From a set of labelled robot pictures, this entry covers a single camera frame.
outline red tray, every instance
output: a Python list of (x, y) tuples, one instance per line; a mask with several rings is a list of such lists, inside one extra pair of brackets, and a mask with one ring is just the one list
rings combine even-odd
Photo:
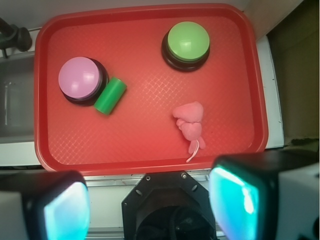
[[(169, 67), (161, 42), (182, 21), (202, 25), (210, 56), (194, 72)], [(111, 115), (68, 102), (58, 74), (70, 58), (102, 63), (127, 84)], [(226, 4), (179, 4), (61, 15), (36, 40), (35, 149), (47, 170), (84, 175), (205, 169), (217, 155), (264, 150), (268, 125), (255, 37), (248, 19)], [(189, 142), (172, 110), (204, 107), (206, 149), (186, 163)]]

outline green button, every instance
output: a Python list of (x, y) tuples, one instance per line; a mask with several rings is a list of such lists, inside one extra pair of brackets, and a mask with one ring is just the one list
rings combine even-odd
[(168, 46), (177, 59), (192, 62), (207, 52), (210, 38), (207, 31), (198, 23), (183, 21), (174, 25), (169, 31)]

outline black faucet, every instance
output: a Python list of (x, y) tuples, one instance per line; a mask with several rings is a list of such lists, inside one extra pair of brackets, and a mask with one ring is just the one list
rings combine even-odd
[(32, 46), (32, 39), (28, 29), (9, 25), (0, 18), (0, 49), (3, 57), (8, 58), (6, 49), (16, 47), (20, 52), (28, 51)]

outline pink button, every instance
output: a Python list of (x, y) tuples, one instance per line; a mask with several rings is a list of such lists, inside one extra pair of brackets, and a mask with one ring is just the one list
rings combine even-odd
[(59, 86), (62, 92), (73, 99), (84, 99), (100, 86), (101, 76), (97, 65), (87, 57), (74, 57), (68, 60), (59, 73)]

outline large round button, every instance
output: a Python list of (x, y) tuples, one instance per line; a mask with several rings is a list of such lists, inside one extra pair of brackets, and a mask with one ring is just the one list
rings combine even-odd
[(207, 31), (192, 21), (183, 21), (173, 26), (168, 33), (167, 41), (172, 55), (185, 62), (199, 60), (210, 47)]
[(104, 67), (87, 57), (68, 60), (59, 73), (59, 86), (72, 103), (92, 105), (106, 86), (108, 74)]

